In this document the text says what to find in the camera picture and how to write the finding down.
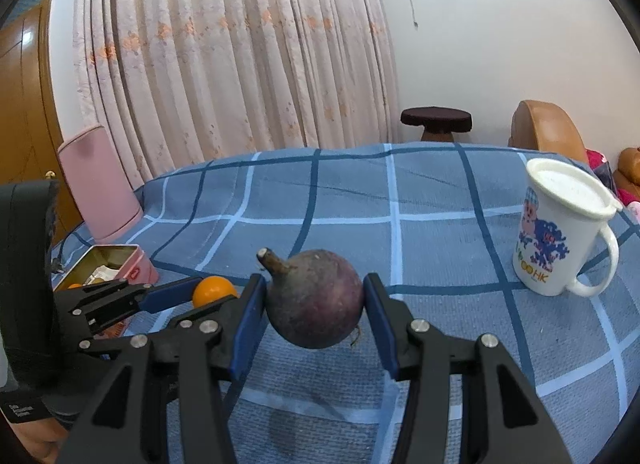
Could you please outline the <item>person's left hand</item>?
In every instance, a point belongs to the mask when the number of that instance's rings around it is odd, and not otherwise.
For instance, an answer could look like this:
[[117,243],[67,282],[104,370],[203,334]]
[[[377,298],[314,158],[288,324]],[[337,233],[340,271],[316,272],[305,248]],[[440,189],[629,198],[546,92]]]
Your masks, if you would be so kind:
[[68,430],[55,418],[10,423],[9,426],[27,452],[39,463],[54,464],[68,437]]

